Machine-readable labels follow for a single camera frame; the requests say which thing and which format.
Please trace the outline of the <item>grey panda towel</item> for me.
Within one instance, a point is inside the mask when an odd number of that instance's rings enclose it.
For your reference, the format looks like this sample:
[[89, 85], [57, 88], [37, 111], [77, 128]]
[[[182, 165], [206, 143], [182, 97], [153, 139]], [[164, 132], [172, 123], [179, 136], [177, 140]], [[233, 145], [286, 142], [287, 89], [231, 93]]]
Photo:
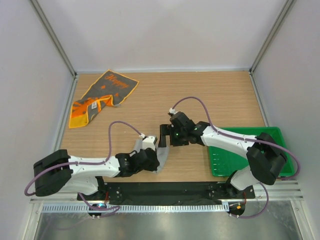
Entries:
[[[139, 152], [140, 149], [142, 148], [142, 140], [141, 139], [137, 139], [135, 141], [135, 145], [134, 145], [134, 150]], [[164, 165], [168, 159], [169, 156], [169, 152], [170, 152], [170, 147], [166, 146], [166, 147], [155, 147], [156, 149], [156, 155], [157, 155], [157, 160], [159, 162], [159, 166], [156, 168], [156, 170], [152, 171], [152, 173], [154, 174], [158, 174], [162, 171], [162, 169], [164, 168]]]

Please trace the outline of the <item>grey orange happy towel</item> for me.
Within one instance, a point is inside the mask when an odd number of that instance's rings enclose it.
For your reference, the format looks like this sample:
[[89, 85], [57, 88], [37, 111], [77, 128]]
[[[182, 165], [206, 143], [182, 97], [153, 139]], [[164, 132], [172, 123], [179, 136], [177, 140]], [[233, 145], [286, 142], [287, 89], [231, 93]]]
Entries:
[[138, 80], [107, 70], [80, 99], [72, 103], [68, 127], [75, 129], [87, 126], [104, 107], [121, 105], [138, 85]]

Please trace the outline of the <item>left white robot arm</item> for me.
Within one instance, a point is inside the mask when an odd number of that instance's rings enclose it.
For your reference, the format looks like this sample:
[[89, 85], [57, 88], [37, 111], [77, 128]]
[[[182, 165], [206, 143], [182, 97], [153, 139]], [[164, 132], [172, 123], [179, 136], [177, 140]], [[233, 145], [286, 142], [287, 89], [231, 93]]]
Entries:
[[118, 153], [106, 160], [76, 157], [60, 149], [33, 165], [35, 195], [78, 192], [101, 200], [106, 188], [98, 177], [127, 178], [141, 171], [156, 172], [161, 166], [158, 156], [156, 150], [147, 148]]

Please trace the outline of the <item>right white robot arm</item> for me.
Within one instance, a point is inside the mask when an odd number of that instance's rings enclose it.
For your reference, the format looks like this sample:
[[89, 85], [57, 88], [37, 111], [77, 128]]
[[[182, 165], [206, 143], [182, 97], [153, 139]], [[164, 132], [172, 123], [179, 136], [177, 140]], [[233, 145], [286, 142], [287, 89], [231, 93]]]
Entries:
[[288, 161], [284, 148], [271, 135], [241, 135], [223, 130], [205, 121], [194, 123], [183, 112], [170, 114], [169, 123], [159, 126], [159, 147], [166, 147], [166, 137], [173, 147], [198, 144], [216, 147], [245, 158], [248, 166], [234, 171], [223, 186], [231, 198], [238, 198], [252, 185], [273, 185]]

